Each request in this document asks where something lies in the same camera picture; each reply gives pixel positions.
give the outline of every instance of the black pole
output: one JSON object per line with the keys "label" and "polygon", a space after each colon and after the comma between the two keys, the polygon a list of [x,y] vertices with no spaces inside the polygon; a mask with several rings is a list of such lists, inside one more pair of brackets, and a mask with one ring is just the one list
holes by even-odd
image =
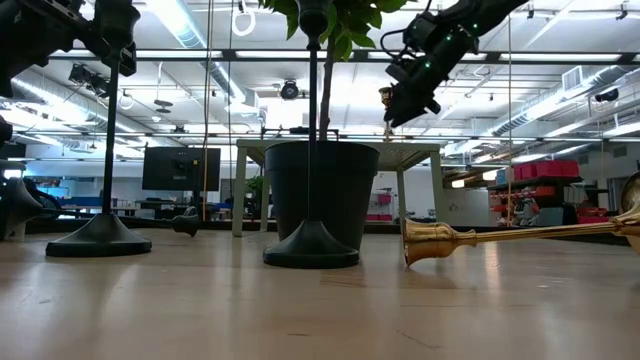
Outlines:
{"label": "black pole", "polygon": [[114,53],[109,80],[109,115],[107,118],[107,149],[104,154],[104,184],[102,187],[102,213],[111,214],[111,187],[113,184],[113,147],[116,139],[116,110],[118,106],[118,77],[120,53]]}
{"label": "black pole", "polygon": [[310,84],[309,84],[309,159],[308,159],[308,187],[307,187],[307,218],[316,220],[314,214],[314,182],[316,157],[318,151],[316,122],[318,113],[318,49],[316,46],[309,45],[311,51],[311,61],[309,66]]}

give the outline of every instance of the ceiling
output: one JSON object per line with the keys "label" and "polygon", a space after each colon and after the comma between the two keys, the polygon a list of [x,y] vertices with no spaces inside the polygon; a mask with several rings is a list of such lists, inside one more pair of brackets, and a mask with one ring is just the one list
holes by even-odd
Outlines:
{"label": "ceiling", "polygon": [[[160,3],[174,3],[176,0],[155,0]],[[206,0],[177,0],[184,1],[188,14],[192,17],[196,27],[207,38],[207,18],[209,2]],[[83,6],[83,16],[92,17],[92,1]],[[373,29],[369,33],[379,47],[379,39],[385,32],[406,27],[411,20],[421,12],[427,1],[420,0],[409,3],[404,9],[394,14],[383,16],[382,29]],[[452,0],[435,0],[432,8],[446,8],[455,3]],[[616,20],[620,15],[620,6],[624,3],[628,16],[623,20]],[[162,16],[158,16],[153,7],[144,1],[134,1],[140,10],[142,18],[135,28],[135,41],[138,51],[183,49],[180,42],[172,34]],[[298,31],[290,40],[286,40],[286,22],[283,16],[271,14],[257,9],[256,0],[247,0],[246,8],[254,11],[255,29],[246,36],[235,35],[231,30],[231,9],[237,8],[238,1],[216,0],[213,7],[213,26],[211,33],[211,47],[216,50],[278,50],[299,49],[306,46],[305,35]],[[528,11],[535,10],[534,17],[527,19]],[[237,17],[237,27],[246,29],[249,16]],[[640,25],[640,0],[536,0],[523,6],[512,14],[511,25],[503,22],[493,31],[481,38],[481,51],[515,52],[570,52],[570,53],[618,53],[640,52],[640,39],[637,37],[637,27]],[[402,48],[401,36],[391,36],[385,45],[389,49]],[[255,91],[260,100],[258,108],[262,113],[253,115],[230,114],[223,93],[213,84],[211,90],[216,90],[217,97],[212,98],[205,110],[206,72],[198,61],[139,61],[137,73],[131,77],[121,77],[120,89],[126,91],[134,101],[128,110],[120,108],[119,114],[132,120],[139,127],[135,131],[170,132],[176,125],[186,125],[191,133],[204,131],[205,114],[208,113],[210,131],[226,133],[231,129],[233,133],[259,133],[262,126],[285,128],[294,125],[304,125],[308,119],[305,108],[307,99],[283,101],[278,96],[277,86],[281,86],[285,79],[294,79],[301,90],[309,90],[308,63],[303,61],[261,61],[261,62],[219,62],[221,68],[231,79],[242,88]],[[32,70],[43,77],[76,91],[91,101],[95,96],[84,88],[78,89],[68,80],[73,64],[81,63],[92,71],[108,77],[108,68],[93,60],[51,60],[49,65]],[[341,133],[352,134],[382,134],[384,132],[384,109],[380,103],[378,89],[393,82],[386,75],[384,63],[348,62],[335,65],[332,79],[331,97],[331,128],[339,129]],[[442,84],[436,93],[436,100],[442,105],[443,112],[439,115],[427,114],[421,116],[397,129],[396,135],[486,135],[487,131],[497,124],[498,119],[505,115],[516,114],[527,101],[535,99],[541,94],[562,84],[562,74],[575,68],[576,63],[562,61],[555,65],[458,65],[450,74],[454,79]],[[585,66],[585,74],[594,74],[607,66]],[[629,76],[624,84],[618,84],[620,98],[616,102],[598,103],[591,109],[591,114],[601,113],[621,104],[636,99],[637,76]],[[157,114],[154,100],[170,101],[174,104],[169,114]],[[160,115],[159,121],[153,116]],[[559,106],[554,111],[513,130],[513,136],[543,137],[562,126],[589,117],[587,99],[578,97]],[[625,117],[626,124],[636,121],[635,117]],[[614,115],[603,118],[597,124],[602,135],[603,131],[612,130],[620,123],[615,123]],[[17,130],[60,131],[61,125],[52,122],[25,124]],[[577,131],[595,131],[593,124],[564,133],[569,136]],[[623,136],[632,136],[634,132],[624,132]],[[202,139],[183,137],[174,139],[183,145],[201,144]],[[18,142],[38,143],[28,139],[18,139]],[[448,147],[458,146],[451,141],[442,141]],[[532,141],[524,144],[526,151]],[[483,142],[472,148],[476,157],[483,154],[498,153],[504,143]],[[447,156],[458,161],[463,154],[448,151]]]}

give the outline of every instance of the air vent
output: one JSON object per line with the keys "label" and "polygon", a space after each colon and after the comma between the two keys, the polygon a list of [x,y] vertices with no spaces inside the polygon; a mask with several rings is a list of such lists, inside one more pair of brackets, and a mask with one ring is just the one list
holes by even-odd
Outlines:
{"label": "air vent", "polygon": [[562,74],[562,89],[565,92],[577,88],[580,84],[582,84],[582,66],[576,66]]}
{"label": "air vent", "polygon": [[624,157],[624,156],[627,156],[627,147],[626,146],[622,146],[622,147],[613,149],[613,157],[614,158],[619,158],[619,157]]}
{"label": "air vent", "polygon": [[578,156],[578,164],[579,165],[586,165],[588,163],[589,163],[589,154],[584,154],[584,155]]}

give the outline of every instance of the computer monitor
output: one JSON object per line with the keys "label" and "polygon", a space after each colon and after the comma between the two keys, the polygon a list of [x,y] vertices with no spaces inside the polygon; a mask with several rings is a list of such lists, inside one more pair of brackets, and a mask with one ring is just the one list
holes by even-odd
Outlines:
{"label": "computer monitor", "polygon": [[[207,191],[220,189],[220,149],[207,149]],[[142,189],[203,190],[204,152],[183,147],[148,147]]]}

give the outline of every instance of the shelf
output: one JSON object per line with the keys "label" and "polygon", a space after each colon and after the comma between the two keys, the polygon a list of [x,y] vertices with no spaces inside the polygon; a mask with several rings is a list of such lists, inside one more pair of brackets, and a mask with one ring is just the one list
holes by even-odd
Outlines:
{"label": "shelf", "polygon": [[[581,177],[551,177],[543,176],[535,179],[527,179],[521,181],[514,181],[511,183],[511,189],[522,189],[531,185],[569,185],[577,182],[581,182]],[[507,190],[509,184],[501,184],[495,186],[489,186],[487,190]]]}

